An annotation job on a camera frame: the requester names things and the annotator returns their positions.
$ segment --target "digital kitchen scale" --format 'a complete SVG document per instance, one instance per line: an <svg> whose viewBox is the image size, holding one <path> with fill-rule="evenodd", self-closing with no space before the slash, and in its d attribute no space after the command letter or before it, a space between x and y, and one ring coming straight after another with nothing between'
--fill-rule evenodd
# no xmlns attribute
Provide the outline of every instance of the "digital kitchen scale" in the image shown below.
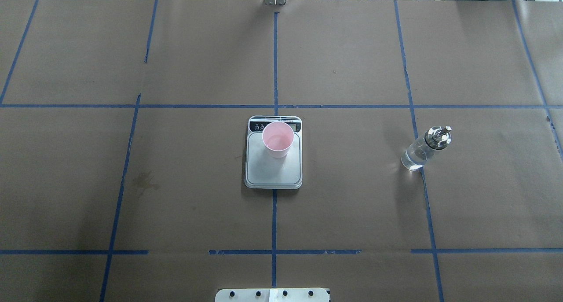
<svg viewBox="0 0 563 302"><path fill-rule="evenodd" d="M276 159L262 142L262 131L271 122L293 128L293 144L286 156ZM248 188L296 189L303 182L302 121L295 116L253 116L247 126L245 184Z"/></svg>

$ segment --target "metal bottle cap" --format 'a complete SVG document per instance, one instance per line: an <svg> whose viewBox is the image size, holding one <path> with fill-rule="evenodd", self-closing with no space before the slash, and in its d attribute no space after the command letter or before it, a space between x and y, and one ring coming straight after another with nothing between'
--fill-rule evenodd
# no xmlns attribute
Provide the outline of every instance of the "metal bottle cap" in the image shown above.
<svg viewBox="0 0 563 302"><path fill-rule="evenodd" d="M452 142L452 127L432 127L424 135L426 144L435 150L442 150Z"/></svg>

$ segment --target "blue tape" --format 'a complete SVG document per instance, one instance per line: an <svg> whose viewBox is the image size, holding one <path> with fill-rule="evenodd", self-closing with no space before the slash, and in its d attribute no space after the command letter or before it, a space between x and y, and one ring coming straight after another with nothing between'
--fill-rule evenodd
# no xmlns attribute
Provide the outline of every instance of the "blue tape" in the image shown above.
<svg viewBox="0 0 563 302"><path fill-rule="evenodd" d="M272 191L272 288L278 284L277 274L278 251L278 190Z"/></svg>
<svg viewBox="0 0 563 302"><path fill-rule="evenodd" d="M543 109L542 105L413 105L416 109Z"/></svg>
<svg viewBox="0 0 563 302"><path fill-rule="evenodd" d="M135 104L0 104L0 108L109 108L134 109ZM563 105L413 105L415 109L563 109ZM141 104L141 109L272 109L275 105L261 104ZM410 109L410 105L278 105L284 109Z"/></svg>
<svg viewBox="0 0 563 302"><path fill-rule="evenodd" d="M559 153L559 158L563 161L563 149L561 149L561 141L559 140L559 135L557 135L557 130L553 125L553 118L551 118L551 114L549 113L549 108L547 106L547 101L545 100L545 94L543 93L543 88L541 87L541 83L539 83L539 77L537 77L537 71L535 69L534 61L531 58L530 50L528 49L526 37L524 36L524 32L522 30L522 25L520 23L520 17L518 15L518 8L516 7L516 1L512 0L512 8L514 9L514 16L516 18L516 24L518 25L518 31L520 33L520 37L522 39L522 45L524 50L526 51L526 56L528 62L530 63L531 71L534 75L535 83L537 84L537 89L539 90L539 95L541 97L541 102L543 103L543 107L545 108L545 114L550 120L551 123L551 133L553 134L553 138L555 139L555 145L557 146L557 152Z"/></svg>
<svg viewBox="0 0 563 302"><path fill-rule="evenodd" d="M33 3L32 12L29 14L29 19L26 25L26 29L24 30L24 34L22 35L22 39L20 40L20 45L18 45L18 50L16 51L16 55L14 56L14 60L12 61L12 66L10 67L10 71L8 71L8 77L6 77L6 83L4 83L4 88L2 88L2 94L0 95L0 104L2 104L2 102L4 101L4 96L6 96L6 91L8 91L8 85L10 85L12 74L14 73L14 69L16 69L16 64L18 63L18 58L20 57L20 52L22 51L24 42L26 41L26 36L28 35L29 27L32 24L33 16L35 15L35 11L37 9L38 3L39 0L35 0L35 2Z"/></svg>
<svg viewBox="0 0 563 302"><path fill-rule="evenodd" d="M109 278L109 269L111 267L111 254L107 254L106 258L106 268L104 271L104 281L102 282L102 290L100 292L100 302L104 302L105 300L105 292L107 289L107 279Z"/></svg>
<svg viewBox="0 0 563 302"><path fill-rule="evenodd" d="M416 116L414 115L414 103L413 103L412 91L410 89L410 79L409 79L409 74L406 71L406 54L405 54L405 46L402 39L401 19L398 13L398 3L396 0L393 2L395 4L395 17L397 21L398 41L401 46L402 66L405 74L406 89L408 89L408 95L409 95L410 118L413 124L414 138L418 138L418 128L417 128ZM442 276L440 276L438 254L436 253L436 240L434 239L434 226L432 224L432 213L430 212L430 201L428 200L428 189L426 187L426 177L424 176L423 169L420 170L420 174L422 175L422 183L424 186L424 199L426 200L426 219L428 221L428 231L430 232L430 244L432 246L432 258L434 260L434 274L436 276L436 285L438 286L438 297L440 299L440 302L444 302L444 292L442 290Z"/></svg>
<svg viewBox="0 0 563 302"><path fill-rule="evenodd" d="M151 39L153 39L154 19L157 15L157 6L158 6L158 0L154 0L153 17L150 20L149 38L146 40L145 63L147 63L147 61L149 60L150 41Z"/></svg>
<svg viewBox="0 0 563 302"><path fill-rule="evenodd" d="M0 254L108 254L108 250L51 250L51 249L8 249L0 250ZM115 250L113 254L149 254L148 250Z"/></svg>
<svg viewBox="0 0 563 302"><path fill-rule="evenodd" d="M113 220L113 228L111 230L111 238L109 242L109 250L107 253L106 269L104 272L104 280L102 282L102 289L100 293L100 302L105 299L105 292L107 288L107 279L109 278L109 270L111 267L111 256L115 245L115 236L117 235L117 224L119 222L119 212L121 211L121 202L123 201L123 192L125 191L125 175L129 167L129 157L131 155L131 145L133 143L133 135L135 134L135 126L137 124L137 114L139 113L139 104L141 102L141 95L137 96L135 103L135 112L133 113L133 122L131 123L131 131L129 132L129 142L127 144L127 153L125 154L125 163L123 164L123 173L121 174L121 183L119 185L119 196L117 198L117 206L115 208L115 216Z"/></svg>
<svg viewBox="0 0 563 302"><path fill-rule="evenodd" d="M132 109L133 104L2 104L1 108L36 108L36 109Z"/></svg>
<svg viewBox="0 0 563 302"><path fill-rule="evenodd" d="M209 250L209 254L211 256L230 254L272 254L272 250Z"/></svg>
<svg viewBox="0 0 563 302"><path fill-rule="evenodd" d="M563 253L563 248L455 248L455 249L436 249L438 254L509 254L509 253L536 253L536 252L555 252ZM411 254L432 254L431 249L413 249Z"/></svg>
<svg viewBox="0 0 563 302"><path fill-rule="evenodd" d="M274 115L278 115L278 14L274 13Z"/></svg>
<svg viewBox="0 0 563 302"><path fill-rule="evenodd" d="M359 254L360 249L327 249L327 250L277 250L278 254Z"/></svg>
<svg viewBox="0 0 563 302"><path fill-rule="evenodd" d="M410 105L278 105L284 109L408 109Z"/></svg>
<svg viewBox="0 0 563 302"><path fill-rule="evenodd" d="M141 109L271 109L274 105L143 104Z"/></svg>
<svg viewBox="0 0 563 302"><path fill-rule="evenodd" d="M410 89L409 73L408 71L406 71L406 54L405 54L405 45L402 40L401 19L398 14L398 3L396 0L394 0L393 3L395 4L395 18L397 21L398 43L400 44L401 47L402 70L405 75L406 89L408 91L408 96L409 96L410 118L412 119L412 123L413 123L414 138L418 138L418 128L416 124L416 119L414 117L413 94Z"/></svg>
<svg viewBox="0 0 563 302"><path fill-rule="evenodd" d="M230 254L273 254L273 250L209 250L211 256ZM276 249L275 254L359 254L360 249Z"/></svg>
<svg viewBox="0 0 563 302"><path fill-rule="evenodd" d="M442 290L442 276L440 275L440 264L438 253L436 252L436 239L434 238L434 224L432 223L432 212L430 211L430 200L428 199L428 188L426 186L426 176L424 169L420 170L422 185L424 186L424 201L426 202L426 219L428 221L428 231L430 233L430 246L432 246L432 260L434 262L434 273L436 274L436 284L438 286L438 297L440 302L444 302L444 292Z"/></svg>

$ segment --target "stain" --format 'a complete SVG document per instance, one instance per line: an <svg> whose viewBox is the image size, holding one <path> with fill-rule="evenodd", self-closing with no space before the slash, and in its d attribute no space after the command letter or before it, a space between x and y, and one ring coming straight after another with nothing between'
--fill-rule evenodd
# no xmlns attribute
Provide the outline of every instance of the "stain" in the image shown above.
<svg viewBox="0 0 563 302"><path fill-rule="evenodd" d="M141 191L141 194L139 194L139 196L142 196L143 193L147 190L158 190L161 186L159 184L153 184L154 176L150 175L150 171L149 172L141 172L139 173L139 175L133 179L133 185L137 188L142 188L143 191Z"/></svg>

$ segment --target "cup rim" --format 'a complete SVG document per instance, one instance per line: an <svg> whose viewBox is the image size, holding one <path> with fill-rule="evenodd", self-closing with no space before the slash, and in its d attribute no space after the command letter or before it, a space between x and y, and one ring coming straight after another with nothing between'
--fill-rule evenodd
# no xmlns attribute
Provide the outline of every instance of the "cup rim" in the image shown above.
<svg viewBox="0 0 563 302"><path fill-rule="evenodd" d="M266 127L264 127L264 130L262 131L262 143L264 144L264 146L266 146L267 149L269 149L269 150L271 150L271 151L275 151L276 153L279 153L279 152L282 152L282 151L286 151L286 150L288 150L289 148L291 148L291 146L293 145L293 140L291 141L291 144L289 144L289 146L288 146L287 148L281 149L281 150L276 150L276 149L270 148L268 145L266 145L266 142L264 141L264 131L266 130L266 128L267 128L269 125L274 124L274 123L282 123L282 124L285 124L287 127L289 127L289 129L291 129L291 132L292 132L292 134L293 134L293 136L294 136L294 137L293 137L293 140L295 140L295 135L294 135L295 132L293 131L293 128L291 128L291 126L288 125L286 122L282 122L282 121L280 121L280 120L276 120L275 122L271 122L271 123L267 124Z"/></svg>

